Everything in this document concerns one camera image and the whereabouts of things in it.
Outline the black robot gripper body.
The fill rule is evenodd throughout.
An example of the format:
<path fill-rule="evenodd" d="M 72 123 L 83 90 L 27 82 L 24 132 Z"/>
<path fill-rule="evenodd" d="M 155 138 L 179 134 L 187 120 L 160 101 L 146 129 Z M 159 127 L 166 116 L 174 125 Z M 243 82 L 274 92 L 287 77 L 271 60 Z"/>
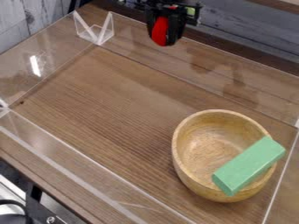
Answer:
<path fill-rule="evenodd" d="M 159 17 L 168 17 L 168 10 L 179 9 L 186 11 L 187 25 L 198 25 L 203 5 L 200 2 L 186 3 L 183 0 L 144 0 L 144 10 L 152 8 L 158 11 Z"/>

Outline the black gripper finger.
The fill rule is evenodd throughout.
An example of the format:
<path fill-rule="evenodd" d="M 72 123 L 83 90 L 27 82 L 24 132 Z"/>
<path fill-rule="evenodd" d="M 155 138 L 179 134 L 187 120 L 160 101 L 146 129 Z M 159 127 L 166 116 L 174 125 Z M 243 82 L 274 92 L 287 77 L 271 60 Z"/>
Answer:
<path fill-rule="evenodd" d="M 167 31 L 167 45 L 172 46 L 183 36 L 186 21 L 186 10 L 168 10 L 168 31 Z"/>
<path fill-rule="evenodd" d="M 152 30 L 155 27 L 155 21 L 159 16 L 159 13 L 155 9 L 146 8 L 144 14 L 146 14 L 146 24 L 147 24 L 148 36 L 152 36 Z"/>

